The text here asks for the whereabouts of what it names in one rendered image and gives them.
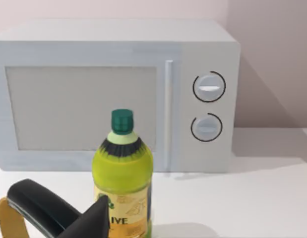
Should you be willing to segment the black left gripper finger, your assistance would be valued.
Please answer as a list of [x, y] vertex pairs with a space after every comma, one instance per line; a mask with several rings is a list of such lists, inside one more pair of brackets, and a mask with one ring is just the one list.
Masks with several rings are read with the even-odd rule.
[[100, 196], [58, 238], [108, 238], [110, 229], [108, 203], [108, 196]]

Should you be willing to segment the pale microwave door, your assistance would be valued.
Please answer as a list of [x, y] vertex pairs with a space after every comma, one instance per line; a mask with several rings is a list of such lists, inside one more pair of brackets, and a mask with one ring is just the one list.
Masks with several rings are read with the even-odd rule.
[[0, 168], [90, 171], [112, 110], [128, 108], [154, 170], [166, 171], [165, 61], [173, 61], [172, 161], [181, 57], [171, 42], [0, 40]]

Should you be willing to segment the pale microwave oven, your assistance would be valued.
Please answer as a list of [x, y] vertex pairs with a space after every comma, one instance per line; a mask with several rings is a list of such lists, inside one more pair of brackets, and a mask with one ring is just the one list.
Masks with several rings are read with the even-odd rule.
[[[180, 133], [170, 172], [222, 173], [228, 168], [236, 108], [240, 44], [219, 24], [207, 19], [41, 19], [0, 33], [1, 41], [132, 41], [180, 44]], [[192, 90], [197, 76], [215, 71], [226, 81], [216, 102], [198, 100]], [[217, 115], [221, 135], [201, 142], [190, 131], [195, 117]]]

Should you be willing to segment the pale round microwave knob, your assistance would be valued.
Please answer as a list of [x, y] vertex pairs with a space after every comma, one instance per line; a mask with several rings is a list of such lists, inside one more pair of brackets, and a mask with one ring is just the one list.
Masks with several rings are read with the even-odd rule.
[[222, 133], [223, 123], [220, 118], [212, 113], [202, 117], [195, 117], [190, 125], [190, 131], [195, 139], [201, 142], [216, 140]]
[[198, 100], [205, 103], [216, 102], [226, 91], [226, 81], [221, 74], [210, 71], [206, 75], [196, 77], [192, 90]]

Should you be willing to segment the yellow-green bottle with green cap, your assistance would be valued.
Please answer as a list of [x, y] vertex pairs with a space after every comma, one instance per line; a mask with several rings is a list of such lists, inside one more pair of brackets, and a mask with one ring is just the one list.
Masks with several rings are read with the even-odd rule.
[[116, 109], [92, 159], [94, 200], [108, 197], [109, 238], [151, 238], [153, 155], [134, 132], [133, 111]]

